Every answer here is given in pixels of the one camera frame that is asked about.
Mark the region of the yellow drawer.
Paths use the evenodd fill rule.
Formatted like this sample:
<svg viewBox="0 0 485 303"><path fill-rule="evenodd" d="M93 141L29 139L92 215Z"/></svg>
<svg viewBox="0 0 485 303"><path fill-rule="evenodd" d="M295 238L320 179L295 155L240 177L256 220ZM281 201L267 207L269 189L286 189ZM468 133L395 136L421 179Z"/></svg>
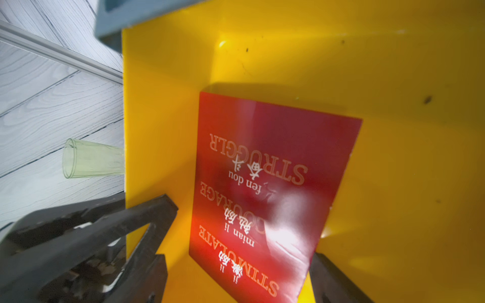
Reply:
<svg viewBox="0 0 485 303"><path fill-rule="evenodd" d="M484 2L208 1L123 31L126 203L164 302L484 301Z"/></svg>

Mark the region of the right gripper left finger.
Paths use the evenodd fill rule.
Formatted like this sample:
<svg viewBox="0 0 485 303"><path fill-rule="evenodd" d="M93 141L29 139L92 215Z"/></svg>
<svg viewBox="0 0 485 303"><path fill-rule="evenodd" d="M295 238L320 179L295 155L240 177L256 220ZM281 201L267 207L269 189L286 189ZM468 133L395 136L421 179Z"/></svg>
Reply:
<svg viewBox="0 0 485 303"><path fill-rule="evenodd" d="M177 212L168 196L126 208L115 194L26 215L1 239L1 301L160 302Z"/></svg>

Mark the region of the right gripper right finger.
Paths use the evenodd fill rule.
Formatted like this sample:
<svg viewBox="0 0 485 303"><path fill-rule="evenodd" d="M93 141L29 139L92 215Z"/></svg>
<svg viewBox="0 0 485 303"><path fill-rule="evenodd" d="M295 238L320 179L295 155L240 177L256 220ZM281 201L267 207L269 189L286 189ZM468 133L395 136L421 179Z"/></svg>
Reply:
<svg viewBox="0 0 485 303"><path fill-rule="evenodd" d="M309 274L316 303L373 302L321 253L313 255Z"/></svg>

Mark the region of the red postcard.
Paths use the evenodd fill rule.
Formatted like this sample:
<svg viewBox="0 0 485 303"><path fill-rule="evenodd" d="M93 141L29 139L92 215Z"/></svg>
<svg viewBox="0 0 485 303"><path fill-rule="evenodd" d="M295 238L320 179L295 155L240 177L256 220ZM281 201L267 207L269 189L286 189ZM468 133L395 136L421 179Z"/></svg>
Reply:
<svg viewBox="0 0 485 303"><path fill-rule="evenodd" d="M234 300L298 300L361 126L200 94L189 255Z"/></svg>

